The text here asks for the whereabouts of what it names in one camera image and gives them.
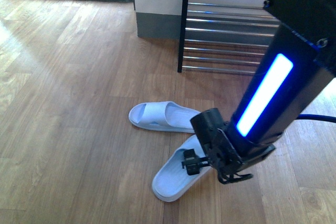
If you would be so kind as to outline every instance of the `white slipper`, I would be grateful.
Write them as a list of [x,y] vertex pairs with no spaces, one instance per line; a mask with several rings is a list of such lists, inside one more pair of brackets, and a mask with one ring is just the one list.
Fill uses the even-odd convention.
[[189,137],[153,179],[152,189],[160,200],[172,202],[179,199],[199,178],[211,169],[210,166],[203,167],[199,174],[189,176],[187,170],[182,169],[181,164],[184,161],[183,152],[188,149],[195,149],[195,153],[199,157],[205,156],[197,136]]
[[146,130],[194,133],[190,119],[199,113],[172,101],[147,102],[132,108],[128,117],[132,124]]

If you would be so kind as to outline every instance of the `blue led light strip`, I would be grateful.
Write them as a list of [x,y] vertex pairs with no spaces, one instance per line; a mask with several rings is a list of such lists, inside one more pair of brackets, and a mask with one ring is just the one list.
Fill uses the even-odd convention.
[[237,123],[237,129],[242,136],[249,133],[292,68],[293,63],[286,56],[283,54],[276,56]]

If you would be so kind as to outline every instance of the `screw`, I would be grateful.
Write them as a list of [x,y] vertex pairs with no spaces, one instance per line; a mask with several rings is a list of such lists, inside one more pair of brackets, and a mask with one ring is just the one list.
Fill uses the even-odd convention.
[[319,41],[316,42],[316,46],[317,46],[318,48],[326,47],[327,44],[328,44],[328,39],[327,39],[327,38],[320,39]]
[[265,0],[264,1],[264,8],[267,8],[271,5],[271,1],[270,0]]

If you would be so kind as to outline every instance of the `slide sandal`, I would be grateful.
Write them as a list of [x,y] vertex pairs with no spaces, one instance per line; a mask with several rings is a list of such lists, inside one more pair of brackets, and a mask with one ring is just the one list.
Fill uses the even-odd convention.
[[128,117],[133,125],[146,130],[194,133],[190,119],[199,113],[172,101],[147,102],[132,108]]
[[203,167],[199,174],[189,176],[186,169],[182,169],[181,164],[184,161],[183,152],[188,149],[195,149],[195,153],[199,157],[205,156],[197,136],[189,137],[153,179],[152,189],[160,200],[172,202],[179,199],[199,178],[211,169],[210,166]]

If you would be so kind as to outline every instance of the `gray baseboard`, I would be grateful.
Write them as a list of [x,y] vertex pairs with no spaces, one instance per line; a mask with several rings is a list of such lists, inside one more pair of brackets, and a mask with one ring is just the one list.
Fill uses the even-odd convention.
[[137,13],[138,36],[144,38],[179,39],[180,15]]

